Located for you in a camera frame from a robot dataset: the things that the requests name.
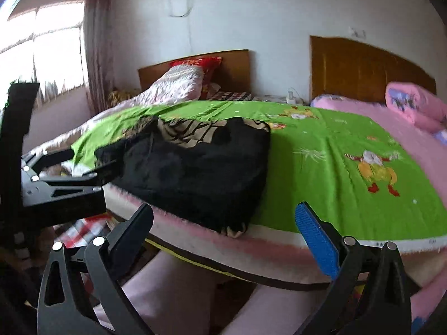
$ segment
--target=window pane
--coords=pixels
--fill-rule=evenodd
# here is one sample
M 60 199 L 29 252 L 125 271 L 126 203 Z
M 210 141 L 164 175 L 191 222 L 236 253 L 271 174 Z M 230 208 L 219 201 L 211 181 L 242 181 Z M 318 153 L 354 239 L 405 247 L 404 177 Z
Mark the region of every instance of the window pane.
M 10 19 L 0 31 L 0 50 L 24 40 L 33 33 L 36 11 Z
M 84 2 L 42 7 L 37 11 L 35 34 L 70 28 L 84 19 Z
M 15 80 L 30 82 L 33 74 L 33 41 L 0 54 L 0 108 L 8 99 L 10 83 Z
M 42 35 L 34 40 L 37 81 L 55 82 L 59 92 L 84 83 L 80 55 L 80 29 Z

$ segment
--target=cartoon duck print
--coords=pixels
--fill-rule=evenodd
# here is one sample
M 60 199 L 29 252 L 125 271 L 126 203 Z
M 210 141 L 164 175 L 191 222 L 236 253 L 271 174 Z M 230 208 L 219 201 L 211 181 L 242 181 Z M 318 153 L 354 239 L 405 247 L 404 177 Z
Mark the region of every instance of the cartoon duck print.
M 353 161 L 360 161 L 358 164 L 358 170 L 360 174 L 371 184 L 368 187 L 368 191 L 375 193 L 379 191 L 377 186 L 378 181 L 388 182 L 388 191 L 395 197 L 401 195 L 397 190 L 393 188 L 393 185 L 397 182 L 397 174 L 390 167 L 384 166 L 384 161 L 389 162 L 397 159 L 397 155 L 393 154 L 390 157 L 380 157 L 374 152 L 365 150 L 362 157 L 345 154 L 348 159 Z
M 280 114 L 280 116 L 290 117 L 293 119 L 306 119 L 306 118 L 316 118 L 317 116 L 313 114 L 313 112 L 306 107 L 298 108 L 297 106 L 292 106 L 291 109 L 285 109 L 284 113 Z

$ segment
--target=bed frame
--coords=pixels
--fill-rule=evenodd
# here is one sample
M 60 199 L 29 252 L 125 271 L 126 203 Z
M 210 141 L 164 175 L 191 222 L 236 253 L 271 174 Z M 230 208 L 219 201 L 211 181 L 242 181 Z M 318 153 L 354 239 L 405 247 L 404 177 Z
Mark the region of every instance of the bed frame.
M 222 57 L 220 67 L 214 71 L 213 82 L 219 84 L 223 91 L 251 92 L 250 51 L 247 49 L 192 55 L 138 69 L 141 89 L 143 91 L 148 89 L 165 74 L 171 67 L 171 62 L 179 59 L 204 57 Z
M 336 94 L 365 102 L 385 102 L 389 82 L 412 82 L 436 94 L 436 82 L 416 64 L 358 41 L 310 37 L 311 94 Z

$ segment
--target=plaid cloth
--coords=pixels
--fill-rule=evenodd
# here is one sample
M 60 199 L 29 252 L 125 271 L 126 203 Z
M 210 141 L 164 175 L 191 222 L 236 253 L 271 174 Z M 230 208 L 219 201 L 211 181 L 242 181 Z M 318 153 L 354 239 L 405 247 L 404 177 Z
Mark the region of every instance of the plaid cloth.
M 61 241 L 67 248 L 86 246 L 96 236 L 106 236 L 110 232 L 107 225 L 110 218 L 110 214 L 106 213 L 54 226 L 54 241 Z
M 253 96 L 251 93 L 243 92 L 243 93 L 235 93 L 235 92 L 222 92 L 219 91 L 208 100 L 211 101 L 251 101 Z

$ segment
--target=black garment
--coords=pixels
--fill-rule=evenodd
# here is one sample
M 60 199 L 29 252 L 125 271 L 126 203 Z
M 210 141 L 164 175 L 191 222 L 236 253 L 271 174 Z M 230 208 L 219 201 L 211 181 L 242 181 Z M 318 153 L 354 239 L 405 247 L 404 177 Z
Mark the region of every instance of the black garment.
M 115 185 L 217 232 L 244 230 L 265 185 L 266 123 L 240 117 L 165 122 L 146 116 L 125 137 L 95 151 L 100 163 L 122 160 Z

